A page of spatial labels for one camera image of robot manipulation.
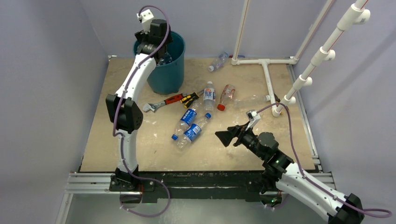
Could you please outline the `small Pepsi bottle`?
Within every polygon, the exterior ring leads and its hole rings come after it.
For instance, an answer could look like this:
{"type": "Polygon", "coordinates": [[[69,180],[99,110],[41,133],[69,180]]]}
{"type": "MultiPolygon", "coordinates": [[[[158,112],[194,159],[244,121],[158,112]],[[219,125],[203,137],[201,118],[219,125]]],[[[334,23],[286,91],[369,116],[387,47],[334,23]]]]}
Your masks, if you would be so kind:
{"type": "Polygon", "coordinates": [[[186,112],[183,114],[183,116],[176,125],[174,133],[171,137],[173,140],[177,140],[178,137],[182,135],[190,127],[201,107],[202,107],[202,103],[198,100],[195,100],[190,105],[190,107],[186,110],[186,112]]]}
{"type": "Polygon", "coordinates": [[[203,116],[195,119],[190,127],[176,140],[177,148],[183,149],[194,142],[195,139],[201,134],[202,130],[207,126],[211,118],[212,115],[207,112],[203,116]]]}

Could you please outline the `white-label clear bottle white cap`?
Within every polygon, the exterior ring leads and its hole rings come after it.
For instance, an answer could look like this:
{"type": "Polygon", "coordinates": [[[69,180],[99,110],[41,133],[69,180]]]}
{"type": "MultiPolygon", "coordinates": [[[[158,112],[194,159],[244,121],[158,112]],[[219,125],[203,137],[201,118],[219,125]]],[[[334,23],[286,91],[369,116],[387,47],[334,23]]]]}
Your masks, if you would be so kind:
{"type": "Polygon", "coordinates": [[[203,93],[204,109],[207,112],[213,111],[215,106],[215,88],[212,81],[208,81],[203,93]]]}

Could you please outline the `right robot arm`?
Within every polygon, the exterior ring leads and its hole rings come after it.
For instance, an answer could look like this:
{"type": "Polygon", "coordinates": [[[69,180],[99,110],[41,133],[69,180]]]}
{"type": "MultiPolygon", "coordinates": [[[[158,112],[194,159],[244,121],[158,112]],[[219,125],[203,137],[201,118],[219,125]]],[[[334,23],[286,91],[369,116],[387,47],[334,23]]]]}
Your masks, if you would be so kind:
{"type": "Polygon", "coordinates": [[[234,146],[243,145],[263,161],[264,172],[258,186],[262,192],[278,189],[310,207],[329,224],[360,224],[364,219],[358,196],[345,195],[320,182],[299,167],[278,147],[273,133],[254,134],[247,125],[228,127],[215,135],[224,146],[236,139],[234,146]]]}

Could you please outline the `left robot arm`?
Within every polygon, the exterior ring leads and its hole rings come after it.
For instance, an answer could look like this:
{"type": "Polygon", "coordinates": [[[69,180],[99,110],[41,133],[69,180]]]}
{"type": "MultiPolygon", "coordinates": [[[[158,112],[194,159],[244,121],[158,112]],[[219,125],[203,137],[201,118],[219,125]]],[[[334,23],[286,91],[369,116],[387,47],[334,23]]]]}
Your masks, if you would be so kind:
{"type": "Polygon", "coordinates": [[[137,131],[142,125],[143,113],[137,100],[147,78],[156,68],[157,62],[172,41],[170,26],[166,20],[142,21],[144,29],[135,34],[139,46],[134,64],[127,78],[116,91],[106,97],[106,106],[113,135],[118,137],[120,158],[113,175],[113,182],[128,191],[138,188],[138,163],[136,159],[137,131]]]}

